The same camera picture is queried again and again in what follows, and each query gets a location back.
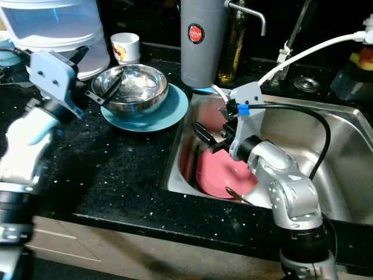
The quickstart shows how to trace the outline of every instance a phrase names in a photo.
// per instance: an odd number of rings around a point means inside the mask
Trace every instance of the white container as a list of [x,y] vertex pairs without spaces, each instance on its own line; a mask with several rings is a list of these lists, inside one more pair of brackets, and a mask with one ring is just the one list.
[[16,47],[31,51],[70,51],[95,43],[103,32],[95,0],[46,1],[47,4],[53,2],[75,5],[43,9],[36,9],[37,6],[34,9],[0,8],[0,17]]
[[[105,70],[110,63],[110,56],[107,52],[105,39],[101,37],[101,40],[89,46],[89,51],[78,63],[78,79],[86,81],[98,73]],[[64,57],[68,58],[71,51],[59,52]],[[31,73],[31,69],[26,67],[28,73]]]
[[0,0],[0,7],[11,9],[48,9],[78,5],[88,0]]

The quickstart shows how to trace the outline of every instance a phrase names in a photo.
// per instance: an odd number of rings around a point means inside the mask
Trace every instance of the stainless steel bowl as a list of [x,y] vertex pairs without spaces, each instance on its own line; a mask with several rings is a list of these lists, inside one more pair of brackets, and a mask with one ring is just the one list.
[[104,106],[114,114],[136,116],[151,113],[167,96],[166,76],[142,64],[120,65],[102,72],[93,79],[92,91],[104,96],[118,75],[122,75],[121,84],[111,101]]

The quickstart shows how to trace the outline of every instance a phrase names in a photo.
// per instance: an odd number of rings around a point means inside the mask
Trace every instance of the black cable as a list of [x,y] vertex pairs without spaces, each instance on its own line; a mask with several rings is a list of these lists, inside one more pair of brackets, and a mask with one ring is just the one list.
[[321,213],[321,216],[325,221],[327,221],[328,225],[331,228],[331,231],[333,232],[334,235],[334,259],[337,260],[337,255],[338,255],[338,240],[337,240],[337,231],[335,227],[332,224],[332,221],[326,216],[324,213]]
[[329,149],[330,145],[330,138],[331,138],[331,133],[330,133],[330,127],[329,124],[326,122],[326,120],[318,113],[306,109],[300,106],[295,106],[295,105],[289,105],[289,104],[260,104],[260,105],[250,105],[249,108],[251,109],[286,109],[286,110],[294,110],[298,112],[302,112],[304,114],[308,114],[310,116],[313,116],[316,118],[320,123],[324,126],[325,129],[325,144],[324,147],[320,153],[319,159],[315,163],[314,168],[311,171],[311,174],[309,175],[309,178],[312,180],[316,174],[317,169],[319,168],[321,162],[324,160],[325,155]]

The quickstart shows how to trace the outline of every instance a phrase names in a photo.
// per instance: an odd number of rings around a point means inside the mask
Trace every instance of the sink basin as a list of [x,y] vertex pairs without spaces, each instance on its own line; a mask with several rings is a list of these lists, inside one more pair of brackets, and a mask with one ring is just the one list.
[[[332,138],[328,153],[313,179],[321,210],[331,219],[373,225],[373,129],[363,114],[351,107],[263,97],[266,102],[307,107],[325,117]],[[220,142],[223,140],[220,131],[226,122],[218,111],[221,107],[225,107],[224,102],[217,94],[193,95],[188,115],[174,142],[164,188],[218,199],[201,192],[196,184],[197,159],[207,146],[195,136],[191,122],[202,123]],[[262,139],[272,141],[293,155],[306,175],[310,174],[325,141],[325,131],[319,121],[291,110],[267,109],[261,133]]]

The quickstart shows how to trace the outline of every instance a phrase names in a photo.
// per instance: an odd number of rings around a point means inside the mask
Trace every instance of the white cable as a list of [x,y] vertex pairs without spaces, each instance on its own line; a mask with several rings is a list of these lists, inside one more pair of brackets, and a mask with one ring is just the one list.
[[212,84],[211,87],[221,96],[221,98],[223,98],[225,103],[228,102],[228,97],[217,85]]
[[292,64],[293,62],[295,62],[297,60],[300,60],[301,58],[305,57],[306,55],[312,54],[315,51],[318,51],[322,48],[325,48],[327,46],[330,46],[330,45],[333,45],[333,44],[336,44],[336,43],[339,43],[339,42],[343,42],[343,41],[349,41],[349,40],[354,40],[354,41],[357,41],[357,42],[363,41],[365,36],[366,36],[365,31],[359,31],[359,32],[355,32],[353,34],[339,36],[339,37],[330,39],[328,41],[325,41],[323,43],[320,43],[318,45],[315,45],[312,48],[309,48],[309,49],[307,49],[307,50],[289,58],[287,61],[279,64],[278,66],[274,67],[271,71],[269,71],[266,75],[264,75],[258,81],[258,84],[259,84],[259,86],[261,86],[266,80],[270,79],[277,71],[283,69],[284,67],[288,66],[289,64]]

